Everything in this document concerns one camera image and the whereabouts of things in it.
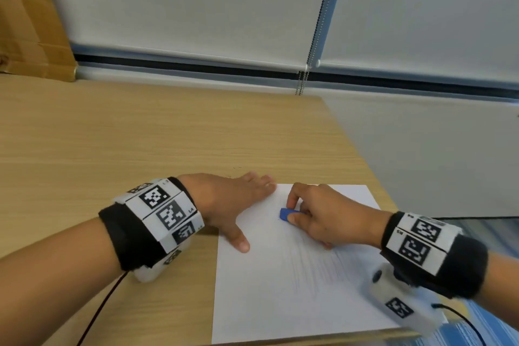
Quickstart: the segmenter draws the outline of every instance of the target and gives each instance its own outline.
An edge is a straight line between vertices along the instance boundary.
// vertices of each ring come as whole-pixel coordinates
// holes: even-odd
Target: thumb
[[[292,212],[291,214],[289,214],[287,219],[290,224],[298,226],[300,229],[306,231],[307,233],[312,223],[312,217],[302,212]]]
[[[251,246],[243,232],[236,225],[236,223],[231,223],[227,225],[223,225],[219,227],[222,234],[224,234],[225,238],[229,241],[231,245],[233,245],[238,251],[242,253],[247,253]]]

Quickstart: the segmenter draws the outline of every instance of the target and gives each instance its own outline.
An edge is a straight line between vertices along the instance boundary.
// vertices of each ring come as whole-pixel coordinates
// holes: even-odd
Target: fingernail
[[[249,250],[250,250],[251,246],[249,245],[248,242],[240,242],[240,244],[238,245],[238,250],[241,251],[242,253],[247,253]]]

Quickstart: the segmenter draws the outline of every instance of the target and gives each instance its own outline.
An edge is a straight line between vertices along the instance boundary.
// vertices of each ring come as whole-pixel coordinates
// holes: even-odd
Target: wristband
[[[204,227],[191,195],[173,177],[154,179],[114,198],[99,217],[124,271],[153,267]]]
[[[395,213],[382,237],[381,254],[399,280],[445,297],[473,298],[481,288],[488,250],[461,228],[410,213]]]

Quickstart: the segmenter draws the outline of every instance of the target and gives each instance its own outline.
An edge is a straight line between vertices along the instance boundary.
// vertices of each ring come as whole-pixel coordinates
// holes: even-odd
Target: wooden table
[[[381,208],[396,209],[318,97],[0,75],[0,256],[96,216],[144,181],[188,172],[236,177],[249,170],[279,183],[367,185]],[[217,235],[203,230],[154,282],[129,276],[84,344],[210,344],[216,264]],[[46,345],[75,345],[106,292]]]

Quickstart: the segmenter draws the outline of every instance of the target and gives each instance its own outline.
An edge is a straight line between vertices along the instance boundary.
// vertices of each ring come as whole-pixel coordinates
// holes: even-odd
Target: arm
[[[289,222],[329,245],[366,244],[381,248],[391,212],[359,204],[327,185],[294,184],[287,207],[300,213]],[[519,328],[519,260],[490,252],[483,285],[474,300],[514,328]]]
[[[249,172],[230,179],[210,174],[179,177],[207,225],[238,250],[249,243],[236,217],[269,196],[276,184]],[[42,344],[88,300],[122,273],[99,218],[54,234],[0,259],[0,339],[13,346]]]

